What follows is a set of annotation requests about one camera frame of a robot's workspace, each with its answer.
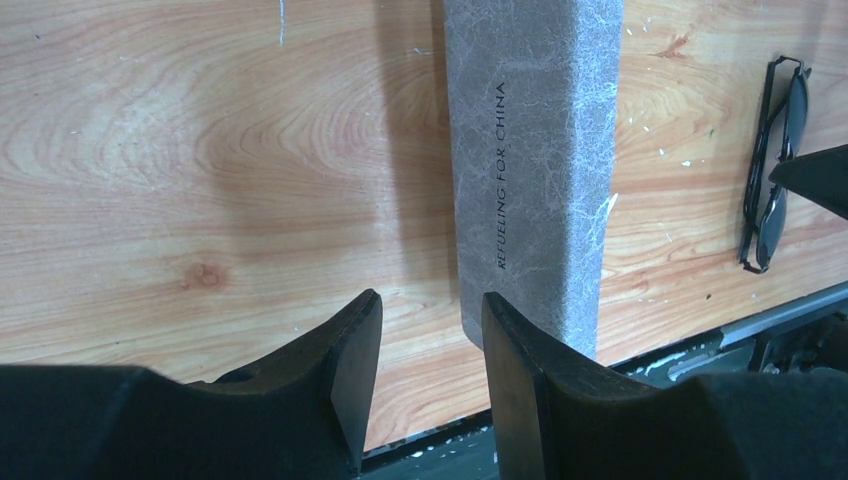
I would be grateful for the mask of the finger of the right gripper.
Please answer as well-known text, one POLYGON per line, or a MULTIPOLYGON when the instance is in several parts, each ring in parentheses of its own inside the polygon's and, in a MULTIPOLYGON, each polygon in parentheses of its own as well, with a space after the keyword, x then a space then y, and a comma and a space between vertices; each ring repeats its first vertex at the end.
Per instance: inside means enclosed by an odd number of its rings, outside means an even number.
POLYGON ((779 163, 769 179, 847 219, 847 145, 779 163))

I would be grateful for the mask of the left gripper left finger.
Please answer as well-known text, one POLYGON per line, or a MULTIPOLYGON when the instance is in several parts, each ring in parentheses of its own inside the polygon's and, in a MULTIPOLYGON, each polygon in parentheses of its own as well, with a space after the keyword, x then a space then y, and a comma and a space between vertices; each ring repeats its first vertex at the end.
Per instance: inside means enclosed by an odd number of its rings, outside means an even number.
POLYGON ((366 290, 213 382, 141 366, 5 365, 5 479, 352 479, 383 308, 366 290))

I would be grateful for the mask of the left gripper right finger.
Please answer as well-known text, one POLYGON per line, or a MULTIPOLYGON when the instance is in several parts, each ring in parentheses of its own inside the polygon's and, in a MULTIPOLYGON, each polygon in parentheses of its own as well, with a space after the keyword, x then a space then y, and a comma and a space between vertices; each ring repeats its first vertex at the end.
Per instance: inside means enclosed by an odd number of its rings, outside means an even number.
POLYGON ((656 388, 482 301, 504 479, 843 479, 847 377, 701 374, 656 388))

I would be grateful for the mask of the black sunglasses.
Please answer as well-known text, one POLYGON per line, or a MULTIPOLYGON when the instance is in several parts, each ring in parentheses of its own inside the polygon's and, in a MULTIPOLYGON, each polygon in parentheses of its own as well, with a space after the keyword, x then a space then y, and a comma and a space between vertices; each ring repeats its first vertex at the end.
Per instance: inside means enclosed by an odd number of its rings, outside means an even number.
POLYGON ((785 229, 788 193, 769 175, 798 155, 808 119, 810 74, 803 61, 787 56, 767 66, 738 251, 743 269, 754 274, 769 269, 785 229))

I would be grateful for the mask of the grey glasses case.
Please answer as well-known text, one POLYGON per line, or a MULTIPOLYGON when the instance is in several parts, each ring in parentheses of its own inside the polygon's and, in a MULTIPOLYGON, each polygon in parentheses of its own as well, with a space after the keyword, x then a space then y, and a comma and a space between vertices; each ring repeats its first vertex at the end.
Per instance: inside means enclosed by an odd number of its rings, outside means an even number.
POLYGON ((624 5, 448 1, 445 47, 461 318, 505 297, 594 357, 624 5))

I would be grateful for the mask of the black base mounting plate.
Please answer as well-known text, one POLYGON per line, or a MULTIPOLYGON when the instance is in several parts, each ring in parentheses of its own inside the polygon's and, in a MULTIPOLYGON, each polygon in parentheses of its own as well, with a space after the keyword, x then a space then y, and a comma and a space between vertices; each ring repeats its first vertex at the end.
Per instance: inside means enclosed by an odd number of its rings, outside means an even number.
POLYGON ((367 479, 843 479, 847 288, 611 367, 483 300, 491 407, 370 452, 367 479))

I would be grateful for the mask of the white paper scrap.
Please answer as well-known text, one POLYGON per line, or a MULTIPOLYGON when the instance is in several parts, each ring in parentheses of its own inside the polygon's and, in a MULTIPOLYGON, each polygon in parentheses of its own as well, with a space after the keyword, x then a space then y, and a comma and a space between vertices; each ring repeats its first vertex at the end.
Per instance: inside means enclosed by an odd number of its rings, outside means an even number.
POLYGON ((605 219, 608 219, 608 218, 609 218, 610 213, 611 213, 611 211, 612 211, 612 209, 613 209, 613 207, 614 207, 614 205, 615 205, 615 203, 616 203, 616 201, 617 201, 618 197, 619 197, 619 194, 618 194, 618 193, 614 193, 614 194, 612 194, 612 195, 608 198, 608 200, 605 202, 605 205, 606 205, 606 212, 605 212, 605 216, 604 216, 604 218, 605 218, 605 219))

